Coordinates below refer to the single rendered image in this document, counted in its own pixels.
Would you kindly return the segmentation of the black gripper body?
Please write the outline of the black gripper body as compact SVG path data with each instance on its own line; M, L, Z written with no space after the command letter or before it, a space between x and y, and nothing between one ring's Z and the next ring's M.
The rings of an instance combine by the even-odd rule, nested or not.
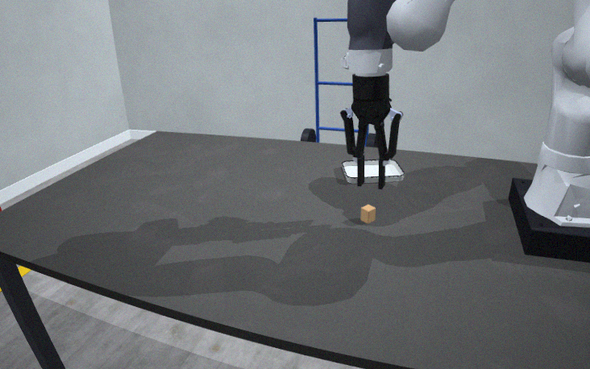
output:
M390 112L389 74L378 77L359 77L352 75L353 103L351 109L359 119L359 112L365 109L365 124L373 124L372 111L378 110L380 124ZM362 102L373 101L373 102Z

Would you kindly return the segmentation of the tan cube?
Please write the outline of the tan cube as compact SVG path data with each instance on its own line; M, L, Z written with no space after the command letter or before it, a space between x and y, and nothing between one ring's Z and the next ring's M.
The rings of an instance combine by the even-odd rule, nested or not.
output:
M361 208L361 221L367 224L375 221L376 208L371 205L366 205Z

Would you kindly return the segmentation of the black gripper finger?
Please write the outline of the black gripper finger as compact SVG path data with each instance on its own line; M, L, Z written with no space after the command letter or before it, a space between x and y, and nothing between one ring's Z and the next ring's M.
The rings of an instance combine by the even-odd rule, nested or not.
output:
M344 129L347 143L347 153L353 155L353 161L357 163L357 186L364 183L364 145L366 140L368 124L365 124L366 110L362 109L359 112L358 137L355 148L355 132L353 125L353 111L350 108L340 112L344 121Z
M376 139L380 157L378 189L382 189L385 186L385 166L388 165L390 159L392 159L396 155L399 122L401 121L401 118L403 116L403 113L401 111L397 112L392 108L390 108L389 114L392 123L390 129L389 145L387 150L384 132L384 122L380 124L378 110L372 111L373 124L374 129L376 131Z

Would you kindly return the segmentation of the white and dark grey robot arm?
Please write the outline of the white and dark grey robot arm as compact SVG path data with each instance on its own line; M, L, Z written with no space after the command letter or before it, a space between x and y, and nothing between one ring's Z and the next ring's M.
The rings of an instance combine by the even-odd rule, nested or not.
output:
M341 68L359 77L386 75L394 43L424 52L442 38L453 2L348 0L350 43ZM574 0L574 27L557 36L551 59L546 136L524 199L560 226L590 228L590 0Z

